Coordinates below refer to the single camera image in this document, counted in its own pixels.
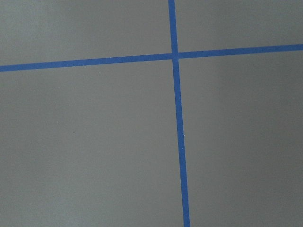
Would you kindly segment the long blue tape strip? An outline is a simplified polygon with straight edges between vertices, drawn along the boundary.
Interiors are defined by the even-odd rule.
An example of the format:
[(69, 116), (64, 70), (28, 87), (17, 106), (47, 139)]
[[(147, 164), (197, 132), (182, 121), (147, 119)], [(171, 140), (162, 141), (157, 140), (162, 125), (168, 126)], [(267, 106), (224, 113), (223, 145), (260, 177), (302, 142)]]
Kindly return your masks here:
[(190, 213), (189, 213), (188, 186), (187, 186), (187, 165), (186, 165), (186, 151), (185, 151), (184, 127), (183, 127), (175, 1), (169, 0), (168, 7), (169, 7), (172, 70), (173, 70), (175, 111), (176, 111), (176, 124), (177, 124), (177, 138), (178, 138), (178, 157), (179, 157), (179, 169), (180, 169), (183, 226), (190, 227)]

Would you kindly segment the crossing blue tape strip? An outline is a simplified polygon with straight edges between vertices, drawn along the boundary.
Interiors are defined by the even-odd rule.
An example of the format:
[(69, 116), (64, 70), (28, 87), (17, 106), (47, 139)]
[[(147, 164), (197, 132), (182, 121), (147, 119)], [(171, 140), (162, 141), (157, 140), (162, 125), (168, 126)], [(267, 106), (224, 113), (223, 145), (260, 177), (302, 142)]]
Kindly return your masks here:
[[(302, 49), (303, 49), (302, 44), (291, 44), (291, 45), (179, 52), (177, 54), (177, 57), (180, 59), (189, 59), (189, 58), (203, 58), (203, 57), (228, 56), (228, 55), (271, 53), (271, 52), (292, 52), (292, 51), (301, 51)], [(173, 59), (173, 54), (161, 53), (161, 54), (71, 60), (71, 61), (52, 61), (52, 62), (2, 65), (0, 67), (0, 70), (1, 72), (20, 71), (20, 70), (40, 70), (40, 69), (68, 68), (68, 67), (78, 67), (78, 66), (92, 66), (92, 65), (118, 64), (118, 63), (143, 62), (143, 61), (162, 61), (162, 60), (172, 60), (172, 59)]]

